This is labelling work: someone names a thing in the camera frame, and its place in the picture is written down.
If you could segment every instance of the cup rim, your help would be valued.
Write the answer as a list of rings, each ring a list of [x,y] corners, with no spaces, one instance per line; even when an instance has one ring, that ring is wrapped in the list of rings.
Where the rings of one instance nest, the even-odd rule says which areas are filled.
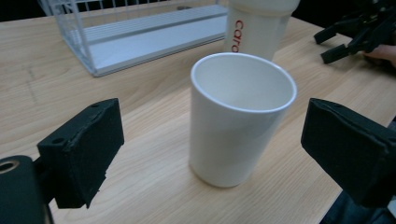
[[[240,108],[237,106],[233,106],[233,105],[227,105],[224,104],[222,101],[217,100],[216,98],[210,96],[206,91],[204,91],[204,89],[201,87],[201,85],[198,83],[197,79],[196,79],[196,70],[197,67],[201,65],[201,63],[210,60],[212,58],[217,58],[217,57],[242,57],[242,58],[249,58],[249,59],[253,59],[256,61],[259,61],[261,63],[265,63],[269,66],[274,67],[277,71],[279,71],[283,76],[285,76],[285,78],[289,81],[290,85],[291,85],[291,97],[289,98],[289,100],[283,104],[282,106],[276,107],[274,109],[245,109],[245,108]],[[241,112],[245,112],[245,113],[252,113],[252,114],[262,114],[262,113],[275,113],[281,110],[284,110],[286,108],[288,108],[295,100],[295,98],[297,97],[297,85],[294,81],[294,79],[292,78],[292,76],[282,67],[280,67],[279,65],[277,65],[276,63],[273,63],[271,61],[268,61],[264,58],[255,56],[255,55],[250,55],[250,54],[246,54],[246,53],[235,53],[235,52],[222,52],[222,53],[215,53],[215,54],[211,54],[208,56],[205,56],[204,58],[200,59],[198,62],[196,62],[194,64],[194,66],[191,69],[191,82],[192,82],[192,86],[198,90],[198,92],[200,92],[205,98],[207,98],[208,100],[212,101],[213,103],[217,104],[217,105],[221,105],[224,106],[226,108],[229,108],[231,110],[235,110],[235,111],[241,111]]]

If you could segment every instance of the black mechanical part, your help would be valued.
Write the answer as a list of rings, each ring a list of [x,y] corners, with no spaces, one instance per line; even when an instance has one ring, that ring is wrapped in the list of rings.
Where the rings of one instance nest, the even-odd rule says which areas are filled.
[[[0,160],[0,222],[53,223],[48,203],[87,207],[124,144],[118,99],[88,106],[38,143],[40,157]]]
[[[336,36],[347,35],[352,40],[320,54],[324,63],[333,63],[359,51],[371,52],[380,44],[393,45],[392,34],[396,30],[396,1],[355,1],[359,11],[346,15],[334,25],[314,35],[317,44]]]
[[[0,160],[0,195],[0,223],[53,223],[30,157]]]
[[[396,132],[345,106],[313,98],[302,145],[354,203],[386,207],[396,193]]]

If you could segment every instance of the wood grain surface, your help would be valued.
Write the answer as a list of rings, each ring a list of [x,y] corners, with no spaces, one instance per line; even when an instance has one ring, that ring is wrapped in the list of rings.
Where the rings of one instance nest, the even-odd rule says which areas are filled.
[[[340,188],[301,147],[311,97],[345,105],[387,126],[396,114],[396,76],[360,54],[323,64],[321,28],[291,19],[274,62],[298,97],[250,179],[218,189],[188,165],[190,70],[223,41],[92,77],[63,42],[53,18],[0,23],[0,158],[27,155],[86,106],[119,98],[125,145],[90,209],[50,207],[56,223],[319,223]]]

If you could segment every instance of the table surface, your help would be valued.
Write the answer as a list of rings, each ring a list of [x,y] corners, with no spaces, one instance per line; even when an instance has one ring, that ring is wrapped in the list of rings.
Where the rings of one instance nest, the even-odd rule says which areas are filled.
[[[125,144],[86,209],[58,209],[56,223],[318,223],[340,188],[300,139],[309,98],[345,105],[387,126],[396,113],[396,76],[357,54],[323,64],[321,28],[290,19],[274,62],[298,97],[247,182],[218,189],[188,166],[190,70],[223,41],[105,77],[92,77],[63,42],[53,18],[0,23],[0,158],[36,159],[36,144],[93,103],[120,99]]]

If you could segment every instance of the screw hole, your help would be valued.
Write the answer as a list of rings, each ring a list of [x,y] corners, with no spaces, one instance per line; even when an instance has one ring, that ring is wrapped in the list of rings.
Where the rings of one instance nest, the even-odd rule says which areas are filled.
[[[0,175],[9,172],[20,164],[19,161],[4,161],[0,163]]]
[[[57,138],[57,139],[54,139],[54,140],[52,141],[52,144],[60,144],[60,143],[62,143],[63,140],[64,140],[64,138]]]

